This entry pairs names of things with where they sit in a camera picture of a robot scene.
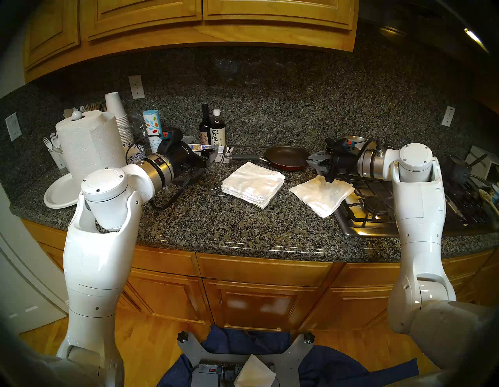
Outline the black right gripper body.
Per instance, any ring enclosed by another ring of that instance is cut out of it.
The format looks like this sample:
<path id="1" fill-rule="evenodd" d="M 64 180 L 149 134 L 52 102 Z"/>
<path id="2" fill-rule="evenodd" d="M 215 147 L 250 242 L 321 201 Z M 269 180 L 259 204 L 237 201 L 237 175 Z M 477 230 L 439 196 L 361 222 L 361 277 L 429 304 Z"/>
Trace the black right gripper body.
<path id="1" fill-rule="evenodd" d="M 339 174 L 358 174 L 357 162 L 361 149 L 356 146 L 356 138 L 342 137 L 333 140 L 330 137 L 325 139 L 327 152 L 331 154 L 331 166 L 338 166 Z"/>

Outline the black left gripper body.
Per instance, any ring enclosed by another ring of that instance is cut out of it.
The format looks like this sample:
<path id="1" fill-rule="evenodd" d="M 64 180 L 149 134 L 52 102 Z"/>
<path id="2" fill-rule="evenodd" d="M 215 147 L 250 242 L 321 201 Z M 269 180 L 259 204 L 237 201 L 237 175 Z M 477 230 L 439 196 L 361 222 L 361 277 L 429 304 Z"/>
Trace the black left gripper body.
<path id="1" fill-rule="evenodd" d="M 188 155 L 197 154 L 182 141 L 184 135 L 180 129 L 166 128 L 163 134 L 164 138 L 158 146 L 158 154 L 165 156 L 173 167 L 171 183 L 183 184 L 188 177 L 183 171 L 183 162 Z"/>

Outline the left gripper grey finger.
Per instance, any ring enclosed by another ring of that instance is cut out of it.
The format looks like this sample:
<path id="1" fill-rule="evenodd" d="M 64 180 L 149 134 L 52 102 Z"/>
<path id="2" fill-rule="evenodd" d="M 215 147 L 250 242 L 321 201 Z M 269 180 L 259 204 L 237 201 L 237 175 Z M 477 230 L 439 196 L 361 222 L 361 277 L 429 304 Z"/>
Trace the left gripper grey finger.
<path id="1" fill-rule="evenodd" d="M 200 144 L 195 142 L 196 138 L 193 136 L 185 136 L 182 141 L 186 143 L 190 149 L 198 156 L 217 156 L 219 149 L 217 146 Z"/>
<path id="2" fill-rule="evenodd" d="M 191 178 L 189 185 L 196 184 L 202 177 L 205 169 L 214 166 L 217 156 L 209 156 L 204 158 L 200 155 L 188 155 L 183 162 L 183 171 L 189 176 L 189 170 L 191 169 Z"/>

